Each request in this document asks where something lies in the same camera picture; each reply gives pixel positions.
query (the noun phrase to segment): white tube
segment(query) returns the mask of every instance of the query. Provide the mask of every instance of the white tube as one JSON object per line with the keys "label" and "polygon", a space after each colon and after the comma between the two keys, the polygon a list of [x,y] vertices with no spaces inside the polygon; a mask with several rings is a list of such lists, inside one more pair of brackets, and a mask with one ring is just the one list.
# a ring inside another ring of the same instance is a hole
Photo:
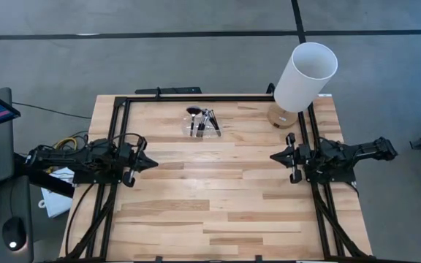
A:
{"label": "white tube", "polygon": [[337,71],[335,54],[328,47],[307,42],[298,45],[278,81],[274,98],[282,109],[305,110]]}

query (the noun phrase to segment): concrete floor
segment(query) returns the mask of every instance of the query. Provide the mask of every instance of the concrete floor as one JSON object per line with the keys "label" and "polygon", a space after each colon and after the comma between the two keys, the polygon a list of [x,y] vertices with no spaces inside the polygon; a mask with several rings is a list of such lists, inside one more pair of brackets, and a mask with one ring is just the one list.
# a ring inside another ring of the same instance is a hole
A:
{"label": "concrete floor", "polygon": [[[299,0],[305,30],[421,29],[421,1]],[[0,34],[293,30],[289,0],[0,0]],[[421,261],[421,36],[308,37],[332,48],[332,93],[347,143],[384,136],[400,156],[355,170],[371,246],[385,259]],[[297,37],[0,41],[0,87],[13,99],[90,115],[98,94],[200,86],[205,93],[262,93],[276,83]],[[15,149],[53,143],[88,121],[18,107]],[[35,204],[36,261],[59,252],[66,215]]]}

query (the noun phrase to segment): computer mouse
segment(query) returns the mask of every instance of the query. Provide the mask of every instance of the computer mouse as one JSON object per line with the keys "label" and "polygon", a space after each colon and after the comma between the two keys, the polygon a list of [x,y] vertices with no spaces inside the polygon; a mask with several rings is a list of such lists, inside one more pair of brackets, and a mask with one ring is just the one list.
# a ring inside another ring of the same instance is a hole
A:
{"label": "computer mouse", "polygon": [[17,251],[26,244],[27,234],[21,218],[14,216],[4,223],[3,241],[11,251]]}

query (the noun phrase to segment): cork base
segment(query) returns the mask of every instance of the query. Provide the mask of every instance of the cork base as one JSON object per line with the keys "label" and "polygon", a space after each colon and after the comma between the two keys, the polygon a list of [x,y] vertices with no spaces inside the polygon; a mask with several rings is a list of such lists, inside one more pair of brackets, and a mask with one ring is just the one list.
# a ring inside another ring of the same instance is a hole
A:
{"label": "cork base", "polygon": [[287,129],[298,119],[298,113],[291,113],[283,110],[277,104],[269,107],[268,120],[270,124],[280,129]]}

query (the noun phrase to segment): wooden table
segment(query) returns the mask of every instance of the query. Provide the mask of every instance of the wooden table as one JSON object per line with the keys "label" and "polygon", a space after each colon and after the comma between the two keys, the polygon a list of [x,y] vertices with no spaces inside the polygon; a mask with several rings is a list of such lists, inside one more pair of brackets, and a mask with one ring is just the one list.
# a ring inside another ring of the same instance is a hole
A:
{"label": "wooden table", "polygon": [[[114,98],[97,97],[91,140],[107,137]],[[290,129],[271,126],[266,118],[271,103],[133,103],[126,132],[143,135],[148,141],[146,154],[160,165],[136,174],[134,188],[119,187],[107,260],[153,260],[155,256],[243,260],[258,254],[264,259],[322,259],[310,186],[305,181],[291,184],[291,170],[269,159],[285,149],[289,132],[302,142],[300,127],[298,123]],[[197,139],[184,134],[181,123],[190,105],[214,109],[222,137]],[[320,135],[342,141],[333,98],[319,97],[314,109]],[[306,121],[310,132],[307,113]],[[118,118],[116,131],[120,123]],[[77,187],[73,207],[86,188]],[[332,188],[339,222],[370,254],[356,193],[343,183],[332,183]],[[95,196],[96,186],[75,216],[70,250],[91,223]],[[332,229],[326,224],[331,254],[335,254]],[[95,256],[102,233],[101,226]]]}

